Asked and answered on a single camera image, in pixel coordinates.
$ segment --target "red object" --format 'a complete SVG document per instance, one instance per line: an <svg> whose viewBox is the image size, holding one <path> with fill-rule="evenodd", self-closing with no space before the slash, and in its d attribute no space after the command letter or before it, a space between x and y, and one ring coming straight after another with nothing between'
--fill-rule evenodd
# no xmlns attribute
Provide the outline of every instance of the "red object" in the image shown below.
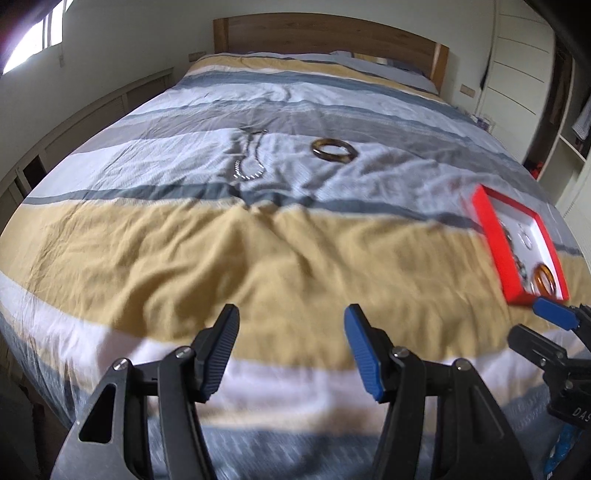
<svg viewBox="0 0 591 480"><path fill-rule="evenodd" d="M560 286L561 297L554 298L553 300L560 302L568 300L569 290L566 286L562 266L560 265L556 249L554 248L554 244L550 239L548 230L546 230L541 216L512 198L485 187L484 185L480 185L472 197L472 203L476 209L478 219L480 220L480 224L482 225L482 229L484 230L488 245L491 249L492 258L495 261L496 269L499 272L503 295L505 296L507 303L512 305L532 305L538 296L524 290L521 284L521 277L519 276L517 265L515 265L511 247L505 237L505 232L499 223L499 219L492 206L490 198L506 203L535 220L550 252L550 258L554 264L553 267L557 276L555 280Z"/></svg>

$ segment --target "striped duvet cover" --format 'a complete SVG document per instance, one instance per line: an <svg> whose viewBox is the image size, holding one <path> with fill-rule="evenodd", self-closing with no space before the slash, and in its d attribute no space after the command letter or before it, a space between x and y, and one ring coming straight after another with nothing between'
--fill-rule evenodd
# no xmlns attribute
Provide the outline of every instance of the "striped duvet cover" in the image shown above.
<svg viewBox="0 0 591 480"><path fill-rule="evenodd" d="M114 359L162 358L235 303L236 346L219 392L198 407L219 478L363 478L385 407L364 391L344 335L344 308L359 303L423 359L469 358L540 476L560 423L545 412L541 371L506 336L521 322L570 354L582 345L504 302L471 209L476 186L541 214L572 304L591 303L586 263L538 184L426 79L413 88L345 61L205 57L82 145L0 237L0 330L71 424ZM252 181L233 175L242 128L268 131ZM358 158L316 158L320 137ZM242 168L257 170L252 150ZM429 403L417 478L433 412Z"/></svg>

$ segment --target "bracelet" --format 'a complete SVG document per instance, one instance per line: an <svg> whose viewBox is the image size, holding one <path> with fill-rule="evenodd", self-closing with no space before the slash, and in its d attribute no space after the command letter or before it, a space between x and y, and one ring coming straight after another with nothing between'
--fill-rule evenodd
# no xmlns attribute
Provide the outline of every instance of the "bracelet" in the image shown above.
<svg viewBox="0 0 591 480"><path fill-rule="evenodd" d="M556 281L547 265L538 263L534 267L531 277L532 283L535 284L540 295L543 297L556 298Z"/></svg>
<svg viewBox="0 0 591 480"><path fill-rule="evenodd" d="M322 150L322 147L326 147L326 146L332 146L332 147L340 147L340 148L344 148L347 153L346 154L334 154L334 153L327 153L325 151ZM357 155L358 152L357 150L355 150L352 145L349 145L347 142L343 142L342 140L337 140L335 138L319 138L317 140L314 140L312 142L312 145L310 146L312 153L314 155L316 155L318 158L321 158L322 160L327 160L327 161L337 161L337 162L341 162L341 163L349 163L351 161L353 161Z"/></svg>

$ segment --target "window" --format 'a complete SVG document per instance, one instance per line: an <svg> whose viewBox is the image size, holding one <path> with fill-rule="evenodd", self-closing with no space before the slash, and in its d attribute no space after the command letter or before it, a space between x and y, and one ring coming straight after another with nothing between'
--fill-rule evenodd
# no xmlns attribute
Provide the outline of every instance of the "window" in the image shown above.
<svg viewBox="0 0 591 480"><path fill-rule="evenodd" d="M4 73L44 48L61 43L63 16L73 0L61 0L38 24L33 25L10 55Z"/></svg>

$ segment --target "necklace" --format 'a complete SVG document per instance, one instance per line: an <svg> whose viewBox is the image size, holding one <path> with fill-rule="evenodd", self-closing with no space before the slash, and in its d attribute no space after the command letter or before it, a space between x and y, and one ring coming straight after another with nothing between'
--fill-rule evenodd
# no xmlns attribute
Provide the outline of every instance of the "necklace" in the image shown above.
<svg viewBox="0 0 591 480"><path fill-rule="evenodd" d="M234 178L245 180L245 181L259 179L265 173L266 169L265 169L265 166L259 160L258 149L259 149L259 146L261 145L262 137L266 133L268 133L268 130L254 130L252 128L241 128L240 130L242 130L244 133L246 133L248 135L248 137L246 140L246 153L242 156L242 158L239 158L234 163ZM252 139L255 135L259 135L258 142L256 143L256 146L255 146L255 161L256 161L256 164L259 169L253 175L245 175L242 170L242 162L248 156L248 151L250 149Z"/></svg>

